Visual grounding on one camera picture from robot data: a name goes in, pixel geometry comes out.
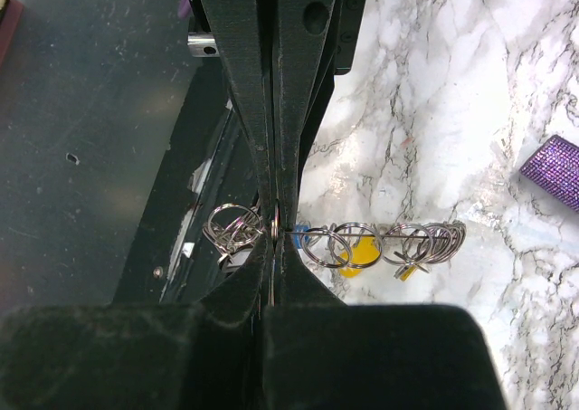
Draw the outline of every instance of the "purple glitter object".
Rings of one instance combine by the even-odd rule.
[[[553,136],[527,160],[520,172],[579,212],[579,148],[576,145]]]

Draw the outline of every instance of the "white marble surface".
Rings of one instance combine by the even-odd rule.
[[[579,215],[517,174],[579,144],[578,0],[368,0],[309,158],[314,224],[459,218],[451,263],[317,274],[348,303],[441,302],[482,327],[513,409],[579,408]]]

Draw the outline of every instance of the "dark gray surface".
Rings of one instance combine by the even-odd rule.
[[[200,62],[178,0],[20,1],[0,66],[0,312],[107,303]]]

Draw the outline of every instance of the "bunch of key rings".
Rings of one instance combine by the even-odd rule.
[[[215,217],[226,209],[241,209],[243,215],[227,225],[215,222]],[[259,216],[259,202],[255,206],[225,204],[215,208],[204,224],[203,233],[221,253],[220,262],[232,258],[239,251],[253,247],[263,233]],[[293,232],[294,243],[309,259],[331,269],[363,270],[381,259],[397,266],[394,277],[405,281],[414,271],[430,272],[430,265],[447,262],[461,248],[466,237],[466,226],[455,220],[452,223],[383,224],[344,223],[321,227],[299,224]],[[370,238],[375,248],[373,258],[367,262],[354,262],[355,249],[363,239]],[[312,252],[312,247],[322,238],[327,239],[329,260]],[[398,248],[391,248],[398,243]]]

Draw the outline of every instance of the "sparkly purple lighter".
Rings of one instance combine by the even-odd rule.
[[[579,212],[579,148],[553,136],[521,167],[520,172]]]

